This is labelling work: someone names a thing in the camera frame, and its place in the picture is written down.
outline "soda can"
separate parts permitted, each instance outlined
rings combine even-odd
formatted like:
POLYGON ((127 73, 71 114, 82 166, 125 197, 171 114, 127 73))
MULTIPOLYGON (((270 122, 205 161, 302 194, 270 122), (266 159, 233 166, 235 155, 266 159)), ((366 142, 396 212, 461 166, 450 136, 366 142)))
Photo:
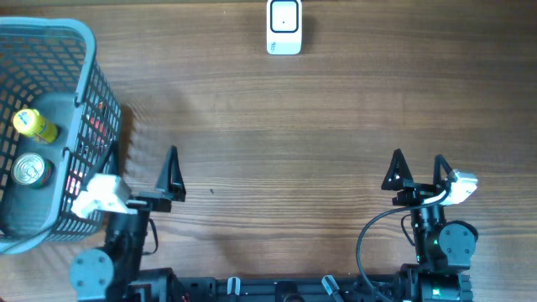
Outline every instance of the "soda can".
POLYGON ((11 168, 16 183, 40 188, 47 184, 52 175, 52 163, 39 154, 26 153, 19 156, 11 168))
POLYGON ((13 117, 17 131, 40 143, 52 143, 58 138, 58 128, 36 109, 23 109, 13 117))

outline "can lid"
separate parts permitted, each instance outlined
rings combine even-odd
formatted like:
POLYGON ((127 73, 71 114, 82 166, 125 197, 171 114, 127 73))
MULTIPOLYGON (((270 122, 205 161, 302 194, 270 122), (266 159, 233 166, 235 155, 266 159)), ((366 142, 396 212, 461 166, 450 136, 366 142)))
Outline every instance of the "can lid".
POLYGON ((21 185, 33 184, 44 173, 44 165, 44 160, 40 155, 23 154, 15 159, 11 175, 21 185))
POLYGON ((39 113, 35 109, 23 109, 15 113, 13 125, 20 133, 29 133, 34 128, 38 115, 39 113))

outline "black robot frame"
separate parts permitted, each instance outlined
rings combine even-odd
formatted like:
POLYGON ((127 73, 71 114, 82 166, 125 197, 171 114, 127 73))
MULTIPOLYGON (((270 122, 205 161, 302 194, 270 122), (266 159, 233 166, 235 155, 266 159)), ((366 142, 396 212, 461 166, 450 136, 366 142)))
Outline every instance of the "black robot frame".
MULTIPOLYGON (((86 180, 99 173, 113 154, 117 155, 115 142, 110 144, 105 156, 88 173, 86 180)), ((178 278, 171 268, 140 270, 142 256, 147 254, 143 245, 148 225, 153 229, 158 248, 156 227, 149 214, 152 211, 170 212, 172 201, 185 201, 186 190, 177 149, 171 147, 156 184, 158 193, 131 196, 131 199, 144 201, 140 203, 144 206, 137 208, 136 215, 111 213, 104 246, 80 254, 71 265, 70 280, 79 301, 473 301, 470 279, 462 272, 470 268, 477 230, 463 221, 446 222, 441 200, 424 204, 425 198, 442 192, 445 196, 449 194, 450 188, 442 179, 442 170, 446 174, 452 171, 444 158, 438 155, 433 184, 415 183, 403 154, 399 149, 394 151, 381 188, 397 191, 397 197, 393 198, 394 206, 406 207, 405 210, 410 211, 414 241, 406 231, 405 235, 415 246, 418 263, 403 264, 393 275, 366 277, 359 258, 359 241, 357 261, 362 274, 356 278, 178 278)))

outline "mesh basket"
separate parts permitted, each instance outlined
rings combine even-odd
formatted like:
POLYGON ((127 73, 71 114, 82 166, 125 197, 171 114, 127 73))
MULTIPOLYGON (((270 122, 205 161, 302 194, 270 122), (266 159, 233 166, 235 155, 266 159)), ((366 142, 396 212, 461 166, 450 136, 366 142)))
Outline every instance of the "mesh basket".
MULTIPOLYGON (((122 121, 95 54, 93 33, 78 21, 0 18, 0 250, 20 253, 43 240, 77 241, 102 226, 100 211, 88 219, 70 212, 84 175, 118 139, 122 121), (25 107, 59 127, 52 144, 13 129, 14 113, 25 107), (54 165, 44 188, 11 180, 13 161, 27 152, 54 165)), ((116 173, 116 162, 111 159, 103 173, 116 173)))

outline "white device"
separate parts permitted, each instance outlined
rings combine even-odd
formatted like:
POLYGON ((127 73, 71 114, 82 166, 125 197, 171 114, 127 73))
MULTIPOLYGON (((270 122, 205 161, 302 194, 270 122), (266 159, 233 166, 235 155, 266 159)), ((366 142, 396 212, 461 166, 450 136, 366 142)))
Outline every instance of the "white device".
MULTIPOLYGON (((441 202, 443 206, 458 205, 466 200, 475 190, 477 190, 477 177, 474 174, 464 173, 457 169, 453 169, 446 179, 450 186, 450 194, 444 201, 441 202)), ((444 197, 445 191, 439 195, 424 200, 424 204, 433 203, 440 198, 444 197)))
POLYGON ((302 2, 267 1, 267 51, 271 55, 296 55, 302 48, 302 2))
POLYGON ((94 210, 137 214, 127 207, 131 188, 121 177, 111 174, 95 174, 72 204, 71 211, 80 218, 87 218, 94 210))

